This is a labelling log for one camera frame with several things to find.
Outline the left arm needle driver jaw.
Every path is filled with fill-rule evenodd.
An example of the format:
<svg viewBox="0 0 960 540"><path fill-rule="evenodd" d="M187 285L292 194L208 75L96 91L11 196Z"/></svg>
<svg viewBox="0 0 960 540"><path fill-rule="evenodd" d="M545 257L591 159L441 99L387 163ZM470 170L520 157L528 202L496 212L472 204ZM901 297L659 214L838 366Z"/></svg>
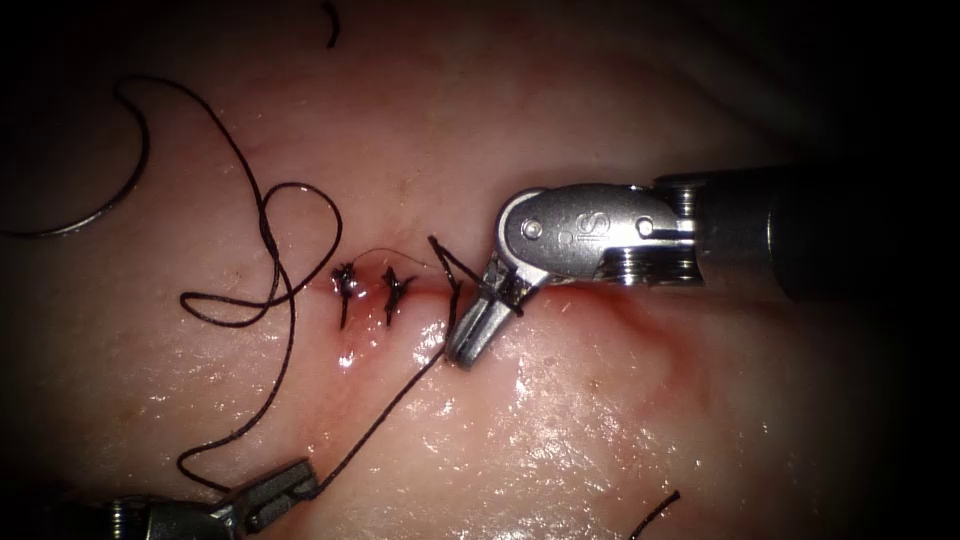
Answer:
<svg viewBox="0 0 960 540"><path fill-rule="evenodd" d="M298 485L320 486L308 459L290 462L247 482L227 497L224 506L233 515L245 515L250 496L257 501L267 494Z"/></svg>
<svg viewBox="0 0 960 540"><path fill-rule="evenodd" d="M298 485L267 494L264 498L254 501L249 497L248 509L243 518L246 534L257 534L286 515L301 502L310 501L319 494L319 489L312 485Z"/></svg>

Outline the left arm needle driver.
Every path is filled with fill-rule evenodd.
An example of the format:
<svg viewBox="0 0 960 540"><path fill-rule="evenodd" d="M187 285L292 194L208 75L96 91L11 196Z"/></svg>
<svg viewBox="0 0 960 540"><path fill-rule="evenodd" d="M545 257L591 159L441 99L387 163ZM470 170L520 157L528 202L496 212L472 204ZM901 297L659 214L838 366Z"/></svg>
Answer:
<svg viewBox="0 0 960 540"><path fill-rule="evenodd" d="M233 539L232 530L206 505L154 496L112 501L113 539Z"/></svg>

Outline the right arm needle driver jaw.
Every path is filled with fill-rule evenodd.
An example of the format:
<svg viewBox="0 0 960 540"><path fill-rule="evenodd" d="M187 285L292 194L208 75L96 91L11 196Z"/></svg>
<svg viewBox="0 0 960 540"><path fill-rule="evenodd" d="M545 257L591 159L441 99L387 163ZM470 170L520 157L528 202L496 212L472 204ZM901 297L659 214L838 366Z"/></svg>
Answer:
<svg viewBox="0 0 960 540"><path fill-rule="evenodd" d="M457 367L473 367L501 326L501 282L497 266L487 266L472 303L456 323L447 345L448 359Z"/></svg>
<svg viewBox="0 0 960 540"><path fill-rule="evenodd" d="M461 368L472 369L481 353L515 314L525 297L523 281L481 284L461 318Z"/></svg>

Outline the right arm needle driver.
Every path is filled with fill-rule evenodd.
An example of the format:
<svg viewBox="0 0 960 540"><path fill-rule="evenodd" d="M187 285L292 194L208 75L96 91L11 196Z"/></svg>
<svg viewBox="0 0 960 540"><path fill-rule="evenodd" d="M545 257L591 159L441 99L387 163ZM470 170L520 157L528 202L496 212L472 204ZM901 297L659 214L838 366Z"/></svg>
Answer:
<svg viewBox="0 0 960 540"><path fill-rule="evenodd" d="M497 217L495 253L509 276L533 286L700 286L695 202L685 184L525 190Z"/></svg>

